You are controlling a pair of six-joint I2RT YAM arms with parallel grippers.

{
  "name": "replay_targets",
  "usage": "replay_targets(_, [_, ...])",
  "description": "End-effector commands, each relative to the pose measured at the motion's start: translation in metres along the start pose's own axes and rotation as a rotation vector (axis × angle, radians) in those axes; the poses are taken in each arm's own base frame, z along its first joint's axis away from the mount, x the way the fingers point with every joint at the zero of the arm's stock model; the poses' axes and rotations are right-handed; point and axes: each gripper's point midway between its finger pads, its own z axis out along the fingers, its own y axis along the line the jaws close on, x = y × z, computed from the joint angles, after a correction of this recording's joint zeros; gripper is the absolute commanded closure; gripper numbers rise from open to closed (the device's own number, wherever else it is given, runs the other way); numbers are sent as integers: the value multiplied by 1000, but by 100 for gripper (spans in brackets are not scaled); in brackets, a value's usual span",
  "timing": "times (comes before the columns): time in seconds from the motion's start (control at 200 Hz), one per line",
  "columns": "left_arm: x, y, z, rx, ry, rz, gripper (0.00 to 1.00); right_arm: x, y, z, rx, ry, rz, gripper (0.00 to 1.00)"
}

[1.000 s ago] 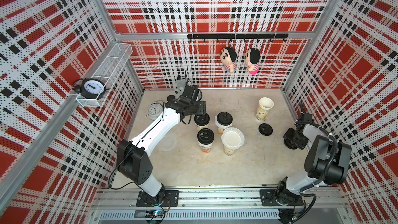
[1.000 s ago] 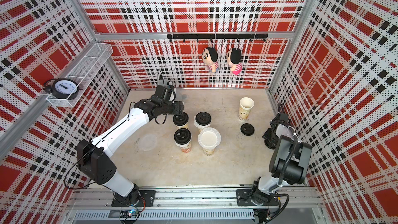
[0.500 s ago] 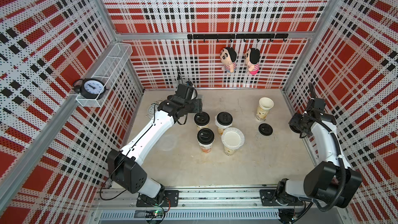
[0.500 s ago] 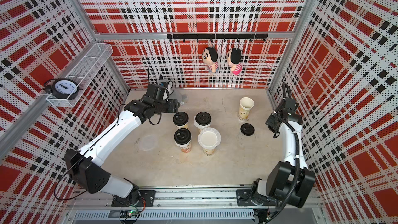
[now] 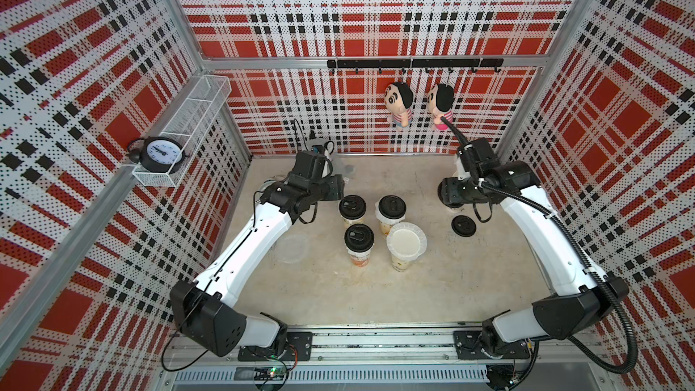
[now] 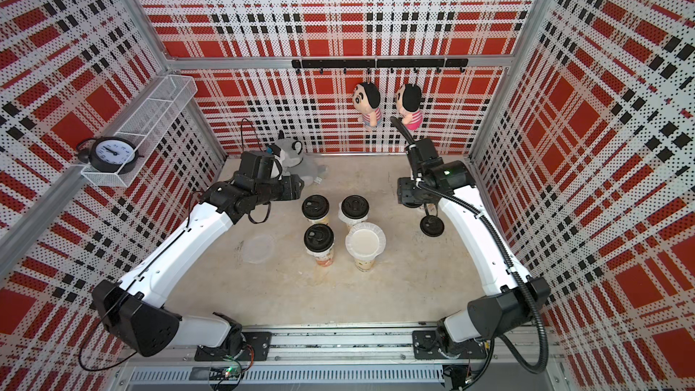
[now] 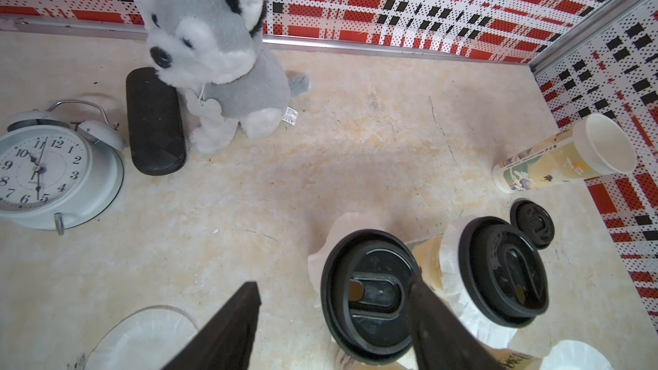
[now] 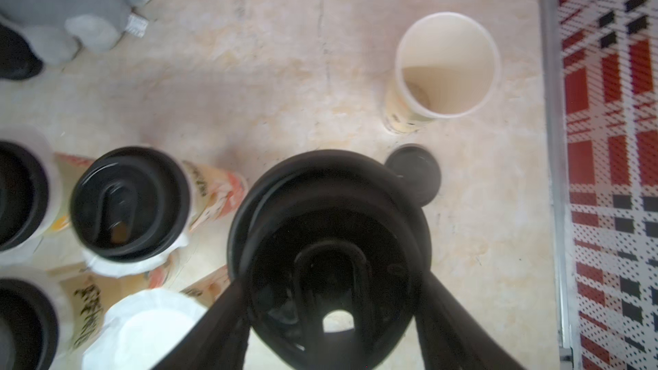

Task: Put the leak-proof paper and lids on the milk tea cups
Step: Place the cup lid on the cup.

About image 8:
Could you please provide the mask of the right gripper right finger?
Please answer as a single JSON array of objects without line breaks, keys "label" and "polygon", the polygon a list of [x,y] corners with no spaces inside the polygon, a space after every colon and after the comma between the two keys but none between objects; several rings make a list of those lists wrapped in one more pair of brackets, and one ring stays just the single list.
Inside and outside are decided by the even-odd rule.
[{"label": "right gripper right finger", "polygon": [[426,369],[521,369],[433,273],[423,275],[416,330]]}]

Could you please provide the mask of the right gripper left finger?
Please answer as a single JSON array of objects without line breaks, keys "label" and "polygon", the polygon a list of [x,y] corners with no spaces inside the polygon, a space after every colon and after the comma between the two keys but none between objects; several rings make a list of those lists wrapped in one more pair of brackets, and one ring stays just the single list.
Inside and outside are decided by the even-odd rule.
[{"label": "right gripper left finger", "polygon": [[230,284],[157,369],[242,369],[250,323],[243,280]]}]

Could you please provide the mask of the paper milk tea cup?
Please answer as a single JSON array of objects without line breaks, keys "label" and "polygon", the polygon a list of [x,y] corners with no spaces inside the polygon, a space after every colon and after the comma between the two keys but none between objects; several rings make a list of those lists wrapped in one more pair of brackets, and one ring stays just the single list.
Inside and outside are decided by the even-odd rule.
[{"label": "paper milk tea cup", "polygon": [[75,185],[77,185],[80,178],[94,161],[95,159],[88,157],[65,154],[62,152],[55,153],[55,162],[58,166],[61,181],[63,183],[63,194],[58,215],[50,228],[46,231],[47,234],[55,234],[71,228],[70,197]]}]

